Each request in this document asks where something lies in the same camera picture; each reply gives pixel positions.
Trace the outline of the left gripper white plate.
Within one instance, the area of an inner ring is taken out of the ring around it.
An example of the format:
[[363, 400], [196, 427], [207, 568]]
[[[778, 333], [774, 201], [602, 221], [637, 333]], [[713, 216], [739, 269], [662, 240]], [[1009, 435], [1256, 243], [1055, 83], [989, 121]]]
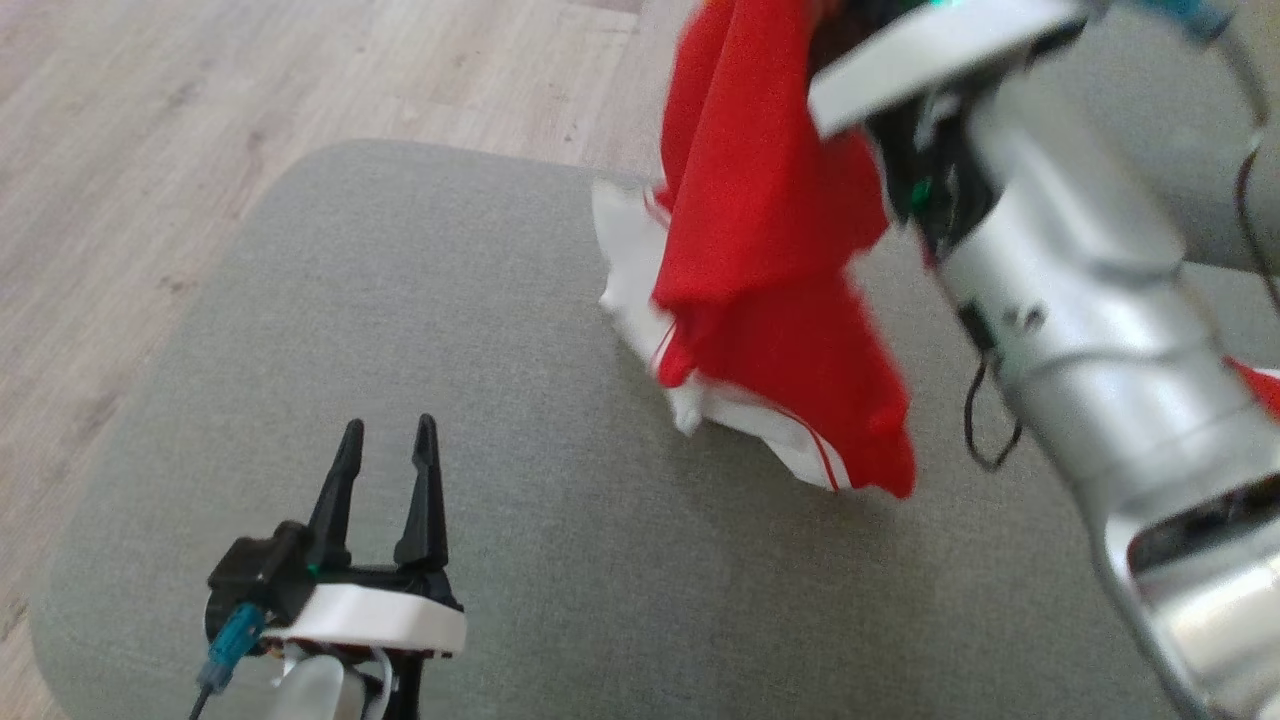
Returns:
[[364, 437], [364, 421], [352, 419], [308, 521], [314, 542], [307, 562], [315, 589], [292, 624], [264, 632], [262, 647], [269, 653], [288, 644], [333, 646], [357, 656], [374, 650], [439, 657], [461, 653], [468, 621], [444, 571], [449, 543], [436, 421], [429, 413], [419, 419], [411, 454], [416, 477], [393, 553], [402, 568], [349, 566], [346, 541]]

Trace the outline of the large grey sofa seat cushion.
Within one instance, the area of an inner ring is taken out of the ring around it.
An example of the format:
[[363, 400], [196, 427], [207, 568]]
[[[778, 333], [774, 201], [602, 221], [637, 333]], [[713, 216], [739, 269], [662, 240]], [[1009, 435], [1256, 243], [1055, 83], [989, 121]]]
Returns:
[[795, 480], [672, 425], [598, 306], [588, 170], [338, 143], [262, 197], [132, 391], [31, 602], [77, 720], [186, 720], [206, 578], [305, 520], [366, 421], [349, 547], [401, 537], [419, 416], [442, 438], [465, 652], [426, 720], [1172, 720], [1024, 438], [963, 441], [975, 359], [902, 236], [858, 268], [911, 388], [904, 502]]

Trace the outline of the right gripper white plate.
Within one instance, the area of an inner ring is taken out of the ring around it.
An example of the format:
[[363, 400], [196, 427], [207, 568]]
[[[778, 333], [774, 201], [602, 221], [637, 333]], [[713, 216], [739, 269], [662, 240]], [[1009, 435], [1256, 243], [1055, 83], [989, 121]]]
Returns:
[[1082, 0], [869, 0], [872, 35], [809, 83], [824, 141], [867, 132], [893, 229], [946, 258], [978, 237], [1078, 251], [1085, 233], [1019, 82], [1085, 27]]

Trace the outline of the red and white jersey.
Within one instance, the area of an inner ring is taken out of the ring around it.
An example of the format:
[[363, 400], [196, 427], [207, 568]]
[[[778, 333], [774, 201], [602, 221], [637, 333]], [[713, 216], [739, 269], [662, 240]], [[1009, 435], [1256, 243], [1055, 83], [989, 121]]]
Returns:
[[[831, 61], [809, 70], [805, 10], [765, 32], [774, 58], [748, 72], [763, 15], [733, 14], [677, 188], [594, 188], [602, 305], [681, 430], [713, 420], [800, 480], [908, 498], [908, 392], [849, 278], [890, 223], [876, 149], [861, 129], [817, 133], [806, 95]], [[1280, 377], [1234, 364], [1280, 410]]]

